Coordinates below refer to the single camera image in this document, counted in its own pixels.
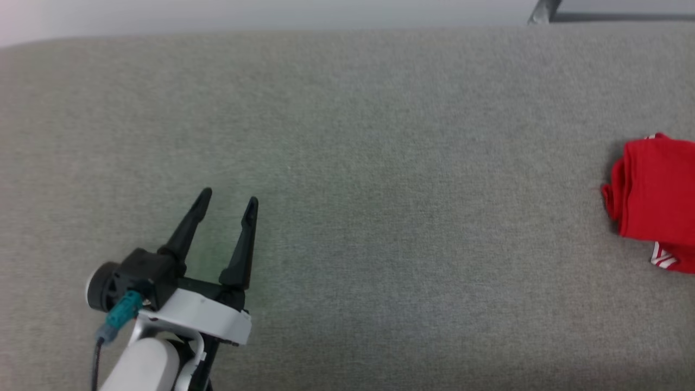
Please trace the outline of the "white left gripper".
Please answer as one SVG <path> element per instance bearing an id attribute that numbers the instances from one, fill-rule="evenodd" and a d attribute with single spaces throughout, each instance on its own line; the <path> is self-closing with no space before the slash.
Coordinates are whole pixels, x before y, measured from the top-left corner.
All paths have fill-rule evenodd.
<path id="1" fill-rule="evenodd" d="M 203 188 L 191 208 L 177 225 L 158 255 L 171 257 L 178 267 L 186 267 L 186 257 L 199 223 L 204 219 L 212 188 Z M 250 287 L 258 198 L 251 197 L 241 219 L 241 233 L 228 267 L 219 275 L 219 284 L 246 291 Z M 222 287 L 215 283 L 181 278 L 174 294 L 159 310 L 143 308 L 136 318 L 130 343 L 148 331 L 168 331 L 188 338 L 211 336 L 225 343 L 246 345 L 251 334 L 250 314 L 229 307 L 216 299 Z"/>

